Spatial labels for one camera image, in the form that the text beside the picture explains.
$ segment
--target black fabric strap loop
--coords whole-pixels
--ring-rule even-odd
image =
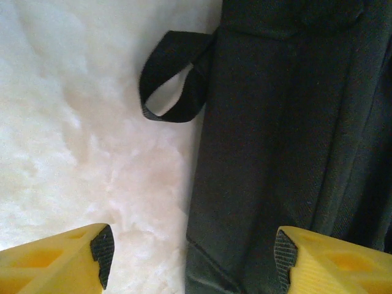
[[[194,119],[206,100],[215,34],[169,31],[148,58],[139,81],[143,115],[153,121],[185,123]],[[149,97],[189,64],[193,64],[177,103],[164,115],[148,109]]]

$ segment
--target black nylon webbing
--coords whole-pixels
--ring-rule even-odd
[[[166,33],[148,58],[140,77],[141,108],[146,118],[184,123],[197,116],[206,100],[214,39],[214,34],[174,31]],[[153,92],[189,64],[193,64],[193,69],[188,73],[177,103],[164,115],[155,115],[146,106],[147,100]]]

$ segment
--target white fur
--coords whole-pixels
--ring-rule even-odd
[[[0,1],[0,250],[107,222],[107,294],[183,293],[197,120],[146,120],[138,77],[165,31],[211,32],[220,5]]]

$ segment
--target yellow object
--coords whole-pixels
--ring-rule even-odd
[[[106,288],[114,241],[93,224],[0,252],[0,294],[98,294]]]
[[[281,227],[275,260],[284,293],[392,294],[392,255]]]

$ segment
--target black textured grip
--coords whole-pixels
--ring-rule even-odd
[[[295,266],[298,248],[282,230],[276,236],[274,256],[282,293],[286,294],[290,288],[290,269]]]
[[[94,261],[99,263],[99,280],[106,289],[110,274],[111,262],[115,253],[115,240],[109,225],[107,225],[90,243]]]

